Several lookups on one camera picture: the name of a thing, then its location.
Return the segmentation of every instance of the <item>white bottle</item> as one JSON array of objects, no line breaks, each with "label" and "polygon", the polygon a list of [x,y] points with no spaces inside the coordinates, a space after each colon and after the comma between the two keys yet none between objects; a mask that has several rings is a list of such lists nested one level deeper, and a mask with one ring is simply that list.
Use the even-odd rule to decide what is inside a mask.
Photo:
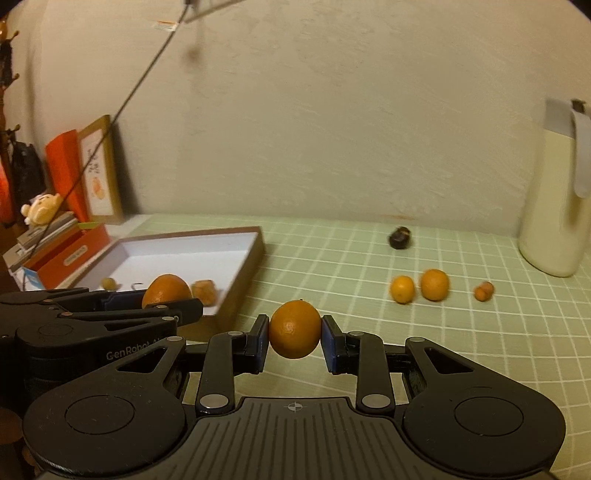
[{"label": "white bottle", "polygon": [[583,102],[547,99],[543,151],[525,202],[519,250],[556,277],[575,273],[591,232],[591,118]]}]

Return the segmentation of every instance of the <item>plush toy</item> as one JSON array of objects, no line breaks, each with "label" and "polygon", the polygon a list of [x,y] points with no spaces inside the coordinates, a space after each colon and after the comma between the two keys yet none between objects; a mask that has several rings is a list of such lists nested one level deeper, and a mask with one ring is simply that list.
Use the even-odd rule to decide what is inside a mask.
[{"label": "plush toy", "polygon": [[39,195],[33,200],[33,204],[26,203],[21,207],[21,213],[25,217],[25,223],[33,227],[46,225],[61,206],[61,195]]}]

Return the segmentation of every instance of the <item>white wall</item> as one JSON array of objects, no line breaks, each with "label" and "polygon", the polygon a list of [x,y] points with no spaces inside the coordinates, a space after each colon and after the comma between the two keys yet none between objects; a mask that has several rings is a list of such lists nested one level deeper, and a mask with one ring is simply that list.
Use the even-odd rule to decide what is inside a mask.
[{"label": "white wall", "polygon": [[[113,114],[181,3],[26,0],[9,124],[42,149]],[[516,233],[547,95],[591,100],[567,0],[244,0],[180,28],[121,135],[142,212]]]}]

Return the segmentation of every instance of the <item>green checkered tablecloth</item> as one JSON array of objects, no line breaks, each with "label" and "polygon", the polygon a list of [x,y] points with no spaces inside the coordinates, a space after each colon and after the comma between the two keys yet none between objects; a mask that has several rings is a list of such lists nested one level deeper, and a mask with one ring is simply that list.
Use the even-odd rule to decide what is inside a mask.
[{"label": "green checkered tablecloth", "polygon": [[[237,329],[260,313],[304,299],[331,314],[343,331],[362,330],[385,343],[429,338],[552,399],[567,423],[554,464],[560,478],[591,478],[591,259],[577,274],[555,278],[530,266],[514,238],[413,227],[409,249],[393,250],[385,223],[219,215],[153,215],[132,235],[260,225],[267,257],[258,271]],[[451,292],[441,303],[417,295],[398,305],[388,295],[398,275],[418,281],[424,270],[448,273]],[[491,280],[493,299],[477,302],[473,288]],[[398,401],[400,376],[392,375]],[[332,376],[320,346],[287,360],[269,349],[265,371],[236,379],[240,395],[353,397],[355,377]]]}]

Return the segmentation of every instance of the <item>black cable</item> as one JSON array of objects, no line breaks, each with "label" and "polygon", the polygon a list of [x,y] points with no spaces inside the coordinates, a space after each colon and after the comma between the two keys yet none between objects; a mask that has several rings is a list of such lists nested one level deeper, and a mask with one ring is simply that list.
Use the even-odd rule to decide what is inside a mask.
[{"label": "black cable", "polygon": [[[152,70],[152,68],[154,67],[154,65],[156,65],[156,62],[158,61],[158,59],[160,58],[160,56],[164,53],[164,50],[166,50],[166,47],[168,47],[168,44],[173,39],[174,34],[177,32],[178,27],[183,22],[184,17],[187,14],[187,10],[189,9],[189,6],[190,6],[190,3],[188,1],[186,1],[185,2],[185,6],[183,8],[183,13],[181,14],[180,18],[178,19],[177,28],[175,28],[174,30],[172,30],[171,33],[169,33],[169,35],[166,38],[164,44],[162,45],[162,47],[160,47],[160,50],[158,50],[158,53],[154,56],[154,58],[152,59],[152,61],[148,65],[148,68],[146,68],[144,74],[139,78],[139,80],[137,81],[137,83],[135,84],[135,86],[133,87],[133,89],[131,90],[131,92],[129,93],[129,95],[127,96],[127,98],[125,99],[125,101],[123,102],[123,104],[119,107],[119,110],[117,111],[117,113],[113,117],[113,121],[110,123],[110,125],[107,128],[107,130],[105,131],[105,133],[101,137],[101,139],[98,142],[98,144],[96,145],[94,151],[90,155],[88,161],[82,167],[82,170],[80,171],[80,174],[78,175],[78,178],[72,184],[72,186],[70,187],[70,190],[68,190],[68,193],[66,193],[65,197],[62,198],[61,203],[60,203],[60,206],[57,208],[57,210],[55,211],[55,213],[51,217],[51,220],[49,220],[49,223],[46,225],[45,230],[43,230],[43,233],[39,237],[39,240],[37,240],[35,242],[35,245],[33,246],[33,249],[31,250],[31,254],[29,255],[29,258],[33,258],[33,255],[35,254],[35,251],[37,250],[37,247],[41,243],[41,240],[43,240],[45,238],[45,235],[47,234],[47,231],[49,230],[50,225],[56,219],[57,214],[59,213],[59,211],[61,209],[61,206],[64,205],[64,202],[67,200],[67,198],[70,196],[70,194],[74,191],[74,189],[78,186],[78,184],[81,182],[82,178],[84,178],[84,172],[88,168],[88,165],[90,165],[90,162],[92,160],[94,160],[94,157],[95,157],[96,153],[99,151],[100,146],[105,141],[105,138],[107,138],[111,134],[111,131],[113,130],[113,126],[117,123],[117,120],[121,116],[121,113],[123,112],[123,110],[125,110],[125,107],[127,107],[127,104],[133,98],[133,96],[135,95],[135,92],[138,91],[139,87],[142,85],[142,83],[144,82],[144,80],[146,79],[146,77],[148,76],[148,74],[150,73],[150,71]],[[24,275],[23,278],[22,278],[22,289],[23,290],[25,290],[25,282],[26,282],[26,280],[27,280],[27,276]]]}]

